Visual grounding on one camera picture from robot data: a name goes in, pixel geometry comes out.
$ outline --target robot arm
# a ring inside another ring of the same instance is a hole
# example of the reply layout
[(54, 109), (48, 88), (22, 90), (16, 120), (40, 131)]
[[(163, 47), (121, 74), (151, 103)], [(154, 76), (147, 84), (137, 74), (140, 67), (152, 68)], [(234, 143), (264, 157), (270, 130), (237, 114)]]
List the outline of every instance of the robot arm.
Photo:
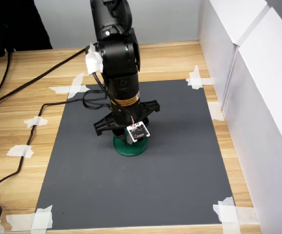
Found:
[(94, 124), (98, 135), (112, 130), (125, 135), (125, 128), (134, 122), (148, 124), (148, 116), (159, 111), (156, 101), (140, 102), (138, 71), (140, 51), (132, 25), (127, 0), (91, 0), (92, 15), (98, 43), (96, 51), (103, 58), (102, 77), (111, 101), (112, 113)]

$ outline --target wooden table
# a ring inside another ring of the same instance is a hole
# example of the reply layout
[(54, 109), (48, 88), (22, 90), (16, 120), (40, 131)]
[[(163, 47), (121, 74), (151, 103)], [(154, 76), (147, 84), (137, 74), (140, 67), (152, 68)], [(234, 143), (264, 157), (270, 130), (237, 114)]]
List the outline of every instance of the wooden table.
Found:
[[(25, 82), (37, 77), (52, 66), (68, 58), (79, 49), (44, 50), (14, 52), (7, 81), (0, 97)], [(7, 56), (0, 58), (0, 81), (5, 71)], [(141, 45), (140, 82), (175, 80), (189, 78), (189, 72), (199, 66), (202, 78), (209, 73), (204, 62), (198, 41), (160, 43)], [(68, 86), (79, 73), (86, 72), (84, 55), (80, 55), (43, 79), (13, 95), (0, 104), (0, 179), (16, 171), (19, 157), (6, 156), (14, 145), (24, 145), (30, 134), (24, 120), (38, 115), (40, 107), (46, 102), (65, 101), (66, 94), (55, 94), (51, 86)], [(93, 77), (85, 75), (83, 84), (95, 84)], [(213, 86), (204, 86), (207, 101), (217, 101)], [(64, 105), (47, 107), (42, 116), (48, 120), (45, 126), (37, 127), (32, 140), (31, 158), (25, 158), (19, 175), (0, 185), (0, 205), (3, 207), (2, 225), (6, 230), (11, 226), (6, 215), (35, 212), (43, 178), (51, 156), (53, 144), (59, 128)], [(247, 186), (230, 138), (225, 121), (213, 121), (220, 145), (225, 168), (237, 206), (252, 207)], [(259, 234), (258, 225), (241, 226), (242, 233)], [(78, 230), (73, 233), (222, 233), (221, 225), (198, 225), (154, 228), (125, 228)]]

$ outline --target yellow label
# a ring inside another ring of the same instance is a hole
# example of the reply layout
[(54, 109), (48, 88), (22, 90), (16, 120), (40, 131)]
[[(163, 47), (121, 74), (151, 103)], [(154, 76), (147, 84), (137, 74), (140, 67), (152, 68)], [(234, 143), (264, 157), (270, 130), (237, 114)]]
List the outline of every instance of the yellow label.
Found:
[(135, 104), (140, 98), (140, 91), (137, 93), (137, 95), (135, 95), (134, 97), (127, 99), (127, 100), (118, 100), (115, 99), (121, 106), (131, 106), (133, 104)]

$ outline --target black cloth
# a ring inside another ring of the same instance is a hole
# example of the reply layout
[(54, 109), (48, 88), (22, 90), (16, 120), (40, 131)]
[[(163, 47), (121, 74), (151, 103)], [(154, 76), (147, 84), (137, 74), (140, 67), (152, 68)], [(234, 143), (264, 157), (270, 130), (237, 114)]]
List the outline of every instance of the black cloth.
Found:
[(0, 0), (0, 21), (8, 28), (6, 43), (15, 50), (52, 49), (34, 0)]

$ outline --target green object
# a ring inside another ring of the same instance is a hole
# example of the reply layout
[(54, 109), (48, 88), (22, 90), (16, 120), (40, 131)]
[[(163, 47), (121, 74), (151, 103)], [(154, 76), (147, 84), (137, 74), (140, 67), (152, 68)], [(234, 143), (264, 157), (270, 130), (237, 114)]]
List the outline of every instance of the green object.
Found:
[(132, 145), (123, 142), (122, 140), (114, 137), (113, 146), (117, 153), (125, 157), (133, 157), (143, 153), (147, 147), (147, 137), (143, 138), (142, 141), (137, 141)]

